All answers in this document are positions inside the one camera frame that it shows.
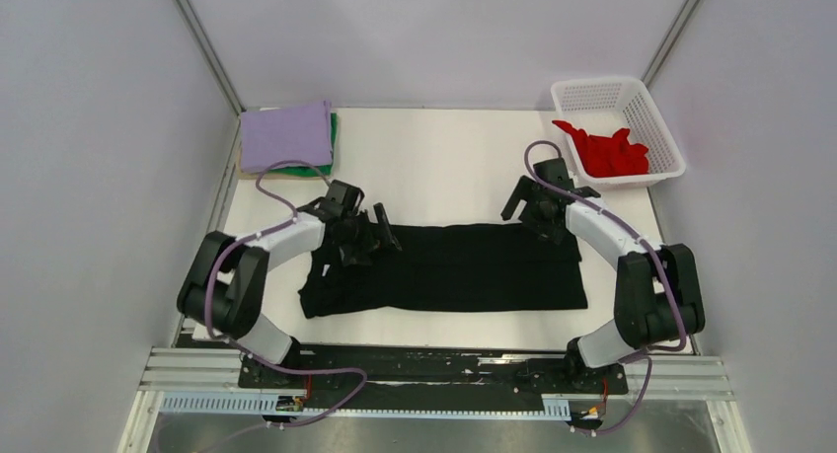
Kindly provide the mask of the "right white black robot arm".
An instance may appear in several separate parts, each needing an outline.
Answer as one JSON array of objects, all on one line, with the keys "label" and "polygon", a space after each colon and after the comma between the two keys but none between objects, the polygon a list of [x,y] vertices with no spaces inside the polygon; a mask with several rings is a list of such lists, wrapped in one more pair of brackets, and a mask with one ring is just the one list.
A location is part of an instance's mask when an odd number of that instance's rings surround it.
[{"label": "right white black robot arm", "polygon": [[574,236],[616,272],[613,317],[571,341],[564,364],[570,387],[588,391],[610,367],[666,341],[682,348],[706,325],[696,259],[684,244],[665,245],[642,235],[613,213],[590,187],[576,187],[562,158],[527,167],[500,216],[559,243]]}]

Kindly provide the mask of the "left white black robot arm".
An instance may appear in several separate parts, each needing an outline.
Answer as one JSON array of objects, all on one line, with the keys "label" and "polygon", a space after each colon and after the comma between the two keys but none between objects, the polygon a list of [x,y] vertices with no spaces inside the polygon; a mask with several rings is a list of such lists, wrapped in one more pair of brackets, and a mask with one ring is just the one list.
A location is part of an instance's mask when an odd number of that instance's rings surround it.
[{"label": "left white black robot arm", "polygon": [[321,248],[334,249],[342,266],[369,265],[373,256],[398,251],[383,204],[361,209],[362,189],[329,183],[324,195],[293,207],[288,220],[245,236],[206,234],[191,263],[176,306],[208,333],[265,361],[267,378],[294,385],[302,360],[297,341],[263,313],[266,277],[292,259]]}]

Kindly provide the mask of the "black t shirt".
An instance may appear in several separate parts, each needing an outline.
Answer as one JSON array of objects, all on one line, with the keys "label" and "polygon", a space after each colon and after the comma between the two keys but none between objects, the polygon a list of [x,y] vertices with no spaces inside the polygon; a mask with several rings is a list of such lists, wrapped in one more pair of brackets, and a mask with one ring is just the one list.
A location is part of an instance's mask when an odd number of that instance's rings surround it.
[{"label": "black t shirt", "polygon": [[344,265],[333,247],[312,255],[298,294],[306,318],[384,307],[484,313],[584,310],[576,240],[556,244],[521,224],[396,226],[400,250]]}]

